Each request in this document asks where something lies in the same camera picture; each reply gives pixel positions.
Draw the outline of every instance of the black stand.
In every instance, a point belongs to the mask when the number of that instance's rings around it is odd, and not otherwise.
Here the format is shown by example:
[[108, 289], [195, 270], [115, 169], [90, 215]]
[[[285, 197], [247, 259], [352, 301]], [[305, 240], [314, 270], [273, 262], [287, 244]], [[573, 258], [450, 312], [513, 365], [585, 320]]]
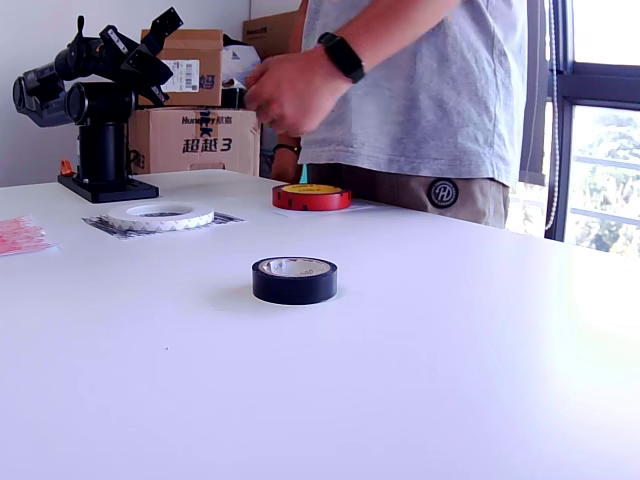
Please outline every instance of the black stand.
[[91, 203], [157, 198], [158, 187], [133, 180], [127, 173], [127, 119], [135, 98], [115, 84], [76, 83], [67, 110], [80, 125], [80, 165], [74, 177], [58, 182]]
[[91, 203], [146, 200], [148, 198], [158, 198], [160, 194], [158, 187], [133, 179], [117, 187], [114, 185], [81, 183], [75, 177], [63, 177], [62, 175], [58, 176], [58, 182]]

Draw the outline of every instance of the khaki pants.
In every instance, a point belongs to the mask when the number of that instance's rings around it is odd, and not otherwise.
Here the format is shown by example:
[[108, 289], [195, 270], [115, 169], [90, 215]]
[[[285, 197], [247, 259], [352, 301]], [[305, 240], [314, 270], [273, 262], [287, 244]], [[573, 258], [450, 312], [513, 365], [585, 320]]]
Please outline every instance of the khaki pants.
[[309, 182], [341, 187], [355, 198], [504, 228], [509, 188], [490, 178], [437, 179], [341, 164], [309, 165]]

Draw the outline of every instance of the black watch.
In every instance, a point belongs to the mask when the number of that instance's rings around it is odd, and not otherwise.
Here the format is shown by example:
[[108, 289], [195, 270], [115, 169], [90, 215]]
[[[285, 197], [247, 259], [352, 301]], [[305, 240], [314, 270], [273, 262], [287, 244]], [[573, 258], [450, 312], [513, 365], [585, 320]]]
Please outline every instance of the black watch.
[[354, 84], [364, 78], [364, 63], [344, 38], [327, 32], [320, 36], [318, 43], [338, 70]]

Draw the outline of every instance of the white wall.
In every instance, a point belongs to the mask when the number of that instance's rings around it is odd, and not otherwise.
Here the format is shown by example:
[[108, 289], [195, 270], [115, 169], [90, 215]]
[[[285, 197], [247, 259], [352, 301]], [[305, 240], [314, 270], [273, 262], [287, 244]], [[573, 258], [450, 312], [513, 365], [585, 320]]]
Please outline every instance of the white wall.
[[0, 187], [55, 181], [60, 160], [75, 164], [76, 128], [41, 129], [16, 113], [13, 82], [22, 72], [53, 61], [74, 37], [76, 18], [85, 16], [85, 35], [107, 25], [137, 39], [142, 28], [170, 6], [184, 28], [221, 28], [242, 37], [250, 0], [17, 0], [6, 9], [0, 29]]
[[251, 18], [291, 12], [300, 7], [300, 0], [251, 0]]

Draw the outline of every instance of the green trees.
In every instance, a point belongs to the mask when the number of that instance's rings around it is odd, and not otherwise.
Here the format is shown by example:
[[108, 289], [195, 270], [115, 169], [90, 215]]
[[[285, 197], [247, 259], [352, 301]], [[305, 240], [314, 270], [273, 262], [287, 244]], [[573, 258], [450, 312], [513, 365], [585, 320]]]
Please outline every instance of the green trees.
[[[630, 112], [596, 111], [602, 113], [592, 117], [575, 139], [574, 155], [640, 164], [640, 117]], [[580, 128], [576, 122], [575, 131]], [[572, 208], [640, 219], [640, 171], [574, 161], [571, 187]], [[570, 215], [567, 241], [640, 257], [640, 228], [634, 225]]]

